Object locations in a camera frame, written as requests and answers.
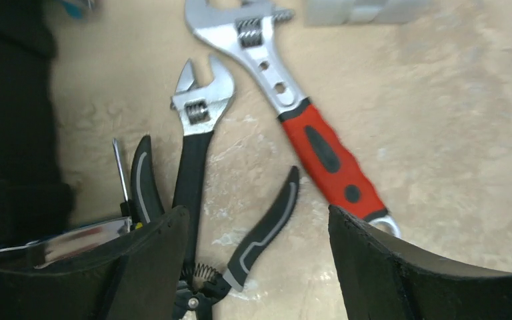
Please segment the black plastic toolbox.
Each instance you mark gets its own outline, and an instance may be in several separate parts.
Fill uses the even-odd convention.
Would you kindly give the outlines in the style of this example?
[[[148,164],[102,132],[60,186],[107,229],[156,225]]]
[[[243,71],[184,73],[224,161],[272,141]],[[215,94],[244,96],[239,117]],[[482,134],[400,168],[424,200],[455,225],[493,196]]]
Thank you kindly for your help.
[[[0,1],[0,268],[43,268],[131,231],[120,217],[68,229],[74,192],[57,160],[54,37],[41,1]]]

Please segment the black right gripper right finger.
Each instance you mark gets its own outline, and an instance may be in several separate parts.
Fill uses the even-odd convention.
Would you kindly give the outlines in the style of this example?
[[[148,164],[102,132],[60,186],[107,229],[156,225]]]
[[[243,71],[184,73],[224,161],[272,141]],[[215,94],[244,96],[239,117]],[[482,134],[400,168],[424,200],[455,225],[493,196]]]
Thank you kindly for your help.
[[[512,273],[385,233],[337,206],[329,238],[349,319],[512,319]]]

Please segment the black multi pliers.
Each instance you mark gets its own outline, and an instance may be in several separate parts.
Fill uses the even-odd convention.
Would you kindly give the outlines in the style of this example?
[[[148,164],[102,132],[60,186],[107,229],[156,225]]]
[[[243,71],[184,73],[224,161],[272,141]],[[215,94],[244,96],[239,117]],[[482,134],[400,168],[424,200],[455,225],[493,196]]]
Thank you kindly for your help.
[[[183,274],[183,266],[175,292],[172,318],[182,319],[188,312],[197,319],[212,319],[213,308],[228,294],[242,296],[246,280],[258,257],[288,223],[294,211],[299,192],[299,169],[292,166],[274,202],[260,216],[251,229],[230,225],[241,214],[233,215],[228,209],[216,209],[212,222],[204,225],[203,200],[197,250],[202,240],[216,236],[217,244],[231,248],[231,257],[224,265],[214,267],[195,257],[195,268]]]

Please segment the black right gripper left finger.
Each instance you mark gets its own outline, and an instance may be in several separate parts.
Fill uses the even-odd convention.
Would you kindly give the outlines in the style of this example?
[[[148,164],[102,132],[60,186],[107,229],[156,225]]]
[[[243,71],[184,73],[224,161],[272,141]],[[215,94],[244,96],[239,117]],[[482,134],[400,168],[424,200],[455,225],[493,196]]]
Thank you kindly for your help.
[[[44,269],[0,269],[0,319],[170,319],[189,214],[161,219]]]

